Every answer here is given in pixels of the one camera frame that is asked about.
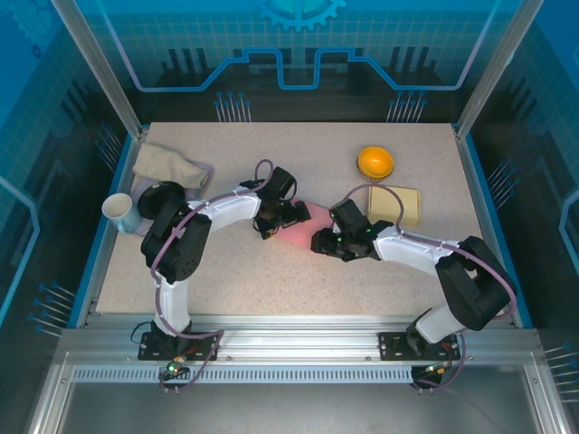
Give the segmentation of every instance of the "beige cloth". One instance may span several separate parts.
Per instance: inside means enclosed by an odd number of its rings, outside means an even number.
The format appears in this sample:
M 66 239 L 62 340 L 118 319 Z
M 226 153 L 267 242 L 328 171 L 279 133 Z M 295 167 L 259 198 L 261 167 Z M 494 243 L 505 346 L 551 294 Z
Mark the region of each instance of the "beige cloth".
M 174 181 L 184 188 L 201 188 L 209 173 L 185 160 L 177 152 L 144 143 L 133 172 L 158 181 Z

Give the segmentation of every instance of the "white cup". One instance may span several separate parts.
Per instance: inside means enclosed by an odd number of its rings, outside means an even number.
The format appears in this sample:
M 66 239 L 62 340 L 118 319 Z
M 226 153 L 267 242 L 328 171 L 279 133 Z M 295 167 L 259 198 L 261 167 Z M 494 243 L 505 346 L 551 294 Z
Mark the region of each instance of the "white cup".
M 102 213 L 121 233 L 133 232 L 141 224 L 141 215 L 128 194 L 115 193 L 102 203 Z

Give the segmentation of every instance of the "white table surface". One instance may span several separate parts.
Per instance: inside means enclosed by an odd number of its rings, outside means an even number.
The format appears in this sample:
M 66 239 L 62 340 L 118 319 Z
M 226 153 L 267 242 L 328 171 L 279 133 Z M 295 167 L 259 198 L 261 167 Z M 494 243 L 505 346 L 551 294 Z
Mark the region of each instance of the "white table surface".
M 154 123 L 147 142 L 215 167 L 205 197 L 252 179 L 262 158 L 298 180 L 298 197 L 331 206 L 364 182 L 355 161 L 365 146 L 386 148 L 386 185 L 419 189 L 413 228 L 449 240 L 480 236 L 451 126 L 361 123 Z M 365 211 L 367 192 L 354 199 Z M 100 293 L 102 313 L 153 313 L 153 281 L 142 238 L 119 235 Z M 262 241 L 250 221 L 213 233 L 189 282 L 191 314 L 417 315 L 443 301 L 436 278 L 373 259 L 343 263 L 284 241 Z

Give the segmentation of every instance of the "gear logo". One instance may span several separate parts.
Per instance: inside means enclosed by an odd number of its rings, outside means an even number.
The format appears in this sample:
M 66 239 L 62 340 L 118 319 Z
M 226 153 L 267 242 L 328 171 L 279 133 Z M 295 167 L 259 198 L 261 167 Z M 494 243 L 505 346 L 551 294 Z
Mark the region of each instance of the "gear logo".
M 326 19 L 337 17 L 337 9 L 346 6 L 345 0 L 257 0 L 261 16 L 271 19 L 271 25 L 281 24 L 283 30 L 296 32 L 307 27 L 326 25 Z
M 52 27 L 48 0 L 0 0 L 0 14 L 11 13 L 20 30 L 35 47 L 42 45 Z

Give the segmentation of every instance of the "yellow sponge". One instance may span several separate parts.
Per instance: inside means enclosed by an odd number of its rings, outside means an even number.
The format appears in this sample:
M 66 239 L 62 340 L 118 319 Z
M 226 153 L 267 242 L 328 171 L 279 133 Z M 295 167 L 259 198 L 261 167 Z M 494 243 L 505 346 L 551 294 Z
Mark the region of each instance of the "yellow sponge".
M 403 227 L 413 227 L 420 220 L 420 191 L 411 188 L 390 187 L 402 199 L 404 205 Z M 378 220 L 396 223 L 400 205 L 390 193 L 382 188 L 370 187 L 368 198 L 368 220 L 375 223 Z

